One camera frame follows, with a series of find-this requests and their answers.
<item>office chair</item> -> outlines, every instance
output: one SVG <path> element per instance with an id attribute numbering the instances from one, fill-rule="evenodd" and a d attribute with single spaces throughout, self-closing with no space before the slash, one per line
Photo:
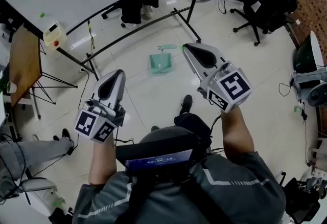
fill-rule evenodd
<path id="1" fill-rule="evenodd" d="M 286 197 L 285 211 L 296 224 L 311 221 L 320 208 L 318 191 L 311 189 L 310 193 L 305 192 L 303 185 L 305 185 L 304 182 L 299 182 L 293 178 L 283 187 Z"/>
<path id="2" fill-rule="evenodd" d="M 242 28 L 252 26 L 257 39 L 255 46 L 260 44 L 257 27 L 263 30 L 263 34 L 267 34 L 286 23 L 293 23 L 293 20 L 285 14 L 292 13 L 297 8 L 296 0 L 243 0 L 243 2 L 244 13 L 237 9 L 231 9 L 230 12 L 239 13 L 248 20 L 248 23 L 234 28 L 233 31 L 238 32 Z"/>

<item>gray shirt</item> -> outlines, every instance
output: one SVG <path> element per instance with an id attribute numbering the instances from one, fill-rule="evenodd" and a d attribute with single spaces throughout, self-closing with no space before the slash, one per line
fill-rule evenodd
<path id="1" fill-rule="evenodd" d="M 233 161 L 211 155 L 190 169 L 202 189 L 233 223 L 276 224 L 285 211 L 286 199 L 274 176 L 257 152 Z M 134 178 L 115 173 L 104 186 L 83 185 L 73 223 L 114 223 L 128 209 Z M 158 184 L 143 204 L 136 223 L 208 223 L 195 205 L 173 183 Z"/>

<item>gray pants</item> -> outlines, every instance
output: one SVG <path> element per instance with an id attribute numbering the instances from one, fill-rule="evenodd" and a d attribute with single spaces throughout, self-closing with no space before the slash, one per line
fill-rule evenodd
<path id="1" fill-rule="evenodd" d="M 0 155 L 13 178 L 17 180 L 22 174 L 25 162 L 27 169 L 35 164 L 58 159 L 66 154 L 71 146 L 72 144 L 68 138 L 62 138 L 59 141 L 6 143 L 0 146 Z M 3 161 L 0 161 L 0 177 L 4 176 L 10 176 L 10 174 Z"/>
<path id="2" fill-rule="evenodd" d="M 297 73 L 294 77 L 293 86 L 297 89 L 296 99 L 306 100 L 312 88 L 301 89 L 300 83 L 308 82 L 312 80 L 322 80 L 327 81 L 327 71 L 326 68 L 320 68 L 313 72 L 308 73 Z"/>

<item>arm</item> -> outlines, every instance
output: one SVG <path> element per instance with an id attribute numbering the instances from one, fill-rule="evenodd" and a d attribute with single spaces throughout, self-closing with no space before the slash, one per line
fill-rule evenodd
<path id="1" fill-rule="evenodd" d="M 253 139 L 239 107 L 232 109 L 229 113 L 221 112 L 221 120 L 224 149 L 229 160 L 236 155 L 254 152 Z"/>
<path id="2" fill-rule="evenodd" d="M 116 171 L 116 152 L 113 144 L 113 134 L 111 134 L 106 143 L 94 143 L 88 182 L 91 185 L 106 184 Z"/>

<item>sneaker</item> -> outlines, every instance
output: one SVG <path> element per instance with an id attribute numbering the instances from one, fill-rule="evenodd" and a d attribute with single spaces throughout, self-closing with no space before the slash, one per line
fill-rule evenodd
<path id="1" fill-rule="evenodd" d="M 191 95 L 186 95 L 184 100 L 183 100 L 183 103 L 181 104 L 182 109 L 180 110 L 179 114 L 182 115 L 183 113 L 189 113 L 190 110 L 191 110 L 192 104 L 193 104 L 192 96 Z"/>
<path id="2" fill-rule="evenodd" d="M 122 25 L 124 25 L 123 28 L 128 28 L 130 30 L 134 30 L 134 29 L 137 29 L 139 24 L 135 24 L 135 23 L 125 23 L 122 21 Z"/>
<path id="3" fill-rule="evenodd" d="M 155 131 L 155 130 L 158 130 L 158 129 L 160 129 L 158 126 L 152 126 L 152 128 L 151 128 L 151 132 L 153 132 L 153 131 Z"/>
<path id="4" fill-rule="evenodd" d="M 291 77 L 290 77 L 290 81 L 289 81 L 289 85 L 292 86 L 293 82 L 294 82 L 294 78 L 296 76 L 296 71 L 292 71 L 291 73 Z"/>
<path id="5" fill-rule="evenodd" d="M 71 139 L 71 135 L 69 134 L 68 129 L 64 128 L 64 129 L 62 130 L 62 137 L 63 137 L 63 138 Z"/>
<path id="6" fill-rule="evenodd" d="M 152 6 L 143 5 L 143 9 L 144 9 L 145 16 L 148 18 L 152 18 L 152 16 L 154 15 Z"/>

